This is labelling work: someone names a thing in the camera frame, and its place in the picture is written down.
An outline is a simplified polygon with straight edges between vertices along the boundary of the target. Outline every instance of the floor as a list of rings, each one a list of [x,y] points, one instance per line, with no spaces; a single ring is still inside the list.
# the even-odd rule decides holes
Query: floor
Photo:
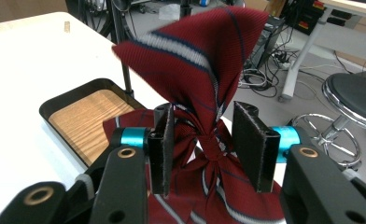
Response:
[[[130,13],[127,14],[127,22],[134,35],[142,35],[148,31],[173,22],[174,20],[160,18],[178,17],[178,8],[176,10],[178,4],[179,1],[175,0],[146,2],[144,4],[146,12],[141,13],[138,6],[132,7]],[[200,7],[196,3],[192,3],[191,5],[193,6],[192,13],[194,14],[209,10],[212,7],[220,7],[224,4],[219,0],[211,0],[208,7]],[[102,14],[94,18],[94,27],[98,26],[98,30],[102,27],[102,18]],[[291,55],[290,61],[292,61],[294,60],[296,51],[303,47],[306,38],[307,35],[287,28],[279,36],[276,45],[286,43],[284,50]],[[260,118],[268,126],[286,125],[291,119],[306,113],[318,113],[336,119],[338,113],[332,109],[321,92],[323,79],[331,74],[347,73],[347,71],[357,73],[366,70],[366,68],[344,59],[337,59],[334,52],[330,49],[313,46],[310,52],[311,53],[307,55],[303,62],[303,66],[301,67],[294,97],[291,101],[285,103],[280,103],[278,101],[278,96],[282,91],[283,82],[287,75],[287,71],[282,69],[279,69],[276,73],[279,83],[274,85],[274,88],[267,91],[255,92],[252,89],[248,89],[247,84],[243,82],[242,85],[240,85],[240,88],[238,88],[233,100],[246,102],[258,107],[260,110]],[[276,72],[276,66],[272,59],[269,60],[268,65],[271,72]],[[261,67],[260,70],[263,73],[266,72],[265,66]],[[227,119],[232,119],[231,107],[227,109],[224,116]],[[318,123],[321,126],[326,125],[322,120],[315,120],[315,123]],[[349,126],[349,130],[357,138],[362,149],[362,164],[358,169],[358,174],[366,182],[366,131],[353,124]],[[341,145],[352,147],[349,141],[346,141],[346,137],[341,136],[339,138]],[[342,158],[339,154],[332,152],[331,154],[336,158]]]

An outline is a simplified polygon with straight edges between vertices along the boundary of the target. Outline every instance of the gray floor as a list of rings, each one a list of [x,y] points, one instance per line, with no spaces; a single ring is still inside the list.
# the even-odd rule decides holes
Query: gray floor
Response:
[[[127,21],[134,31],[133,33],[135,35],[142,35],[148,31],[173,22],[173,20],[160,20],[160,9],[170,4],[179,4],[179,1],[147,2],[145,3],[146,13],[144,14],[140,13],[136,7],[133,7],[131,15],[128,15],[127,17]],[[191,5],[193,6],[192,13],[198,13],[209,10],[212,7],[222,6],[223,4],[219,1],[212,0],[208,7],[199,7],[198,4],[195,3]],[[283,43],[289,35],[289,32],[290,28],[284,31],[280,35],[277,44]],[[301,49],[306,38],[307,35],[294,30],[290,42],[286,45],[286,49]],[[346,73],[345,68],[354,73],[366,69],[360,65],[340,59],[345,65],[345,68],[343,68],[342,64],[336,60],[334,52],[330,49],[313,46],[310,52],[311,53],[305,58],[303,67],[301,68],[305,73],[300,72],[294,92],[294,98],[291,101],[280,103],[277,100],[277,97],[282,91],[287,71],[279,71],[276,74],[280,80],[280,83],[276,86],[276,97],[269,98],[260,96],[251,89],[238,89],[233,100],[246,102],[258,107],[260,110],[260,118],[268,126],[286,125],[290,119],[304,113],[318,113],[336,119],[338,113],[332,109],[331,105],[322,95],[322,79],[334,73]],[[262,91],[260,93],[263,95],[273,95],[275,90]],[[225,117],[232,119],[231,107],[226,111]],[[322,126],[326,125],[321,120],[316,120],[315,123],[319,123]],[[349,126],[349,130],[356,136],[359,145],[362,148],[362,165],[359,167],[358,173],[366,182],[366,131],[354,124]],[[339,140],[341,145],[347,144],[348,147],[352,147],[350,146],[351,144],[349,144],[349,141],[346,141],[346,137],[341,136]],[[336,156],[336,158],[341,158],[341,155],[335,154],[334,156]]]

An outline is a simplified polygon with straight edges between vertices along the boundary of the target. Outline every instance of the screw hole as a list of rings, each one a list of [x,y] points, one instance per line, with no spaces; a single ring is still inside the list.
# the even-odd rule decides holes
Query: screw hole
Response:
[[[317,157],[317,152],[312,148],[302,147],[300,148],[300,153],[306,157],[315,158]]]
[[[126,159],[131,158],[136,151],[133,148],[124,148],[118,152],[120,158]]]
[[[346,216],[355,223],[366,223],[366,219],[357,212],[347,211]]]
[[[34,189],[29,194],[26,195],[23,202],[26,205],[37,205],[48,200],[53,193],[54,189],[49,186]]]
[[[125,219],[125,214],[122,211],[114,211],[109,216],[109,221],[111,223],[119,223]]]

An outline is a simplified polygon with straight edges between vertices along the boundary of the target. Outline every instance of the black tray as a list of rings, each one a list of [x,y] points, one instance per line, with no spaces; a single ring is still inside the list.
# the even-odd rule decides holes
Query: black tray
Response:
[[[88,166],[107,147],[102,122],[144,108],[107,78],[97,78],[47,100],[41,117]]]

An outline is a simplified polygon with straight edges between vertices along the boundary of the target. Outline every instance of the electronic equipment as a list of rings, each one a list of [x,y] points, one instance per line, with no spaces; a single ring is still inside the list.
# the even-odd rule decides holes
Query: electronic equipment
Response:
[[[259,40],[254,47],[252,54],[246,60],[245,68],[259,69],[268,60],[273,53],[276,40],[282,31],[285,20],[277,17],[269,16],[265,23],[264,29],[261,31]]]

